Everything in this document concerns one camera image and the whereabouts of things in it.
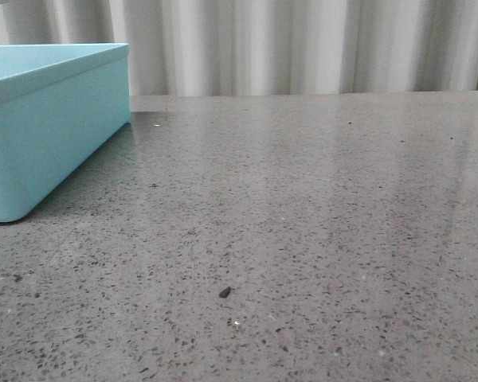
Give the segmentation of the light blue storage box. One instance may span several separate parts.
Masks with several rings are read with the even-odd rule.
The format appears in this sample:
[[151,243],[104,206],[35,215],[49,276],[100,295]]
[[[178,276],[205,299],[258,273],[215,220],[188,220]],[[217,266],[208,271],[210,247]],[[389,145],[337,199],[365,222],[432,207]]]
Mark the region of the light blue storage box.
[[127,123],[128,53],[0,45],[0,223],[26,216]]

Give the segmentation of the grey pleated curtain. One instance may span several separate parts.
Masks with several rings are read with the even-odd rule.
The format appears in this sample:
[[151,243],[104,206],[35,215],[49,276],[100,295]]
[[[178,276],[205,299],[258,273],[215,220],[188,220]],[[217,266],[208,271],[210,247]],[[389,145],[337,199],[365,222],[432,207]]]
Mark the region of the grey pleated curtain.
[[0,1],[0,45],[93,42],[134,96],[478,91],[478,1]]

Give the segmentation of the small black debris piece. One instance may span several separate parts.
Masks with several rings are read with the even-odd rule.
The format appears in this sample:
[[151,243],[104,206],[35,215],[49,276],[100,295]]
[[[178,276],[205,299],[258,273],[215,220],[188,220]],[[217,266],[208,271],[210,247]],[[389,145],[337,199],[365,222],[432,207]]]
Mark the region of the small black debris piece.
[[219,293],[220,298],[227,298],[231,292],[232,288],[230,286],[226,287]]

